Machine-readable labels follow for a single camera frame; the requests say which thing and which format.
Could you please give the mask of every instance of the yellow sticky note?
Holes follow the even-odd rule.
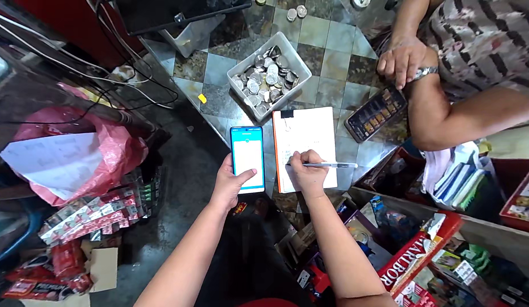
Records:
[[[206,99],[206,96],[204,96],[204,94],[200,94],[200,95],[198,95],[198,99],[200,99],[200,101],[201,101],[202,103],[206,103],[206,102],[208,102],[208,100]]]

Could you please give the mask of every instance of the pen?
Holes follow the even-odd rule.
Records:
[[[322,162],[322,163],[302,163],[303,166],[311,167],[331,167],[331,168],[357,168],[357,163],[350,162]]]

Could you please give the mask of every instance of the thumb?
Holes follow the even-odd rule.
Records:
[[[247,171],[241,173],[240,175],[236,176],[236,181],[239,183],[239,185],[245,184],[247,180],[249,180],[251,177],[255,176],[257,174],[257,170],[252,168],[248,169]]]
[[[298,151],[293,153],[293,157],[291,157],[289,163],[291,164],[291,167],[297,172],[302,171],[304,168],[301,161],[301,154]]]

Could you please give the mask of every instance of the wristwatch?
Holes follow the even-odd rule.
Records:
[[[416,74],[414,75],[414,78],[412,79],[413,81],[416,81],[420,78],[422,78],[423,76],[425,75],[428,75],[428,74],[438,74],[439,73],[439,67],[437,66],[432,66],[432,67],[420,67],[418,68],[418,70],[416,71]]]

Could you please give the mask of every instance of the phone screen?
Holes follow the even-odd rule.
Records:
[[[263,192],[265,190],[265,163],[262,128],[231,128],[231,148],[234,175],[238,176],[252,168],[257,170],[257,174],[241,186],[239,194]]]

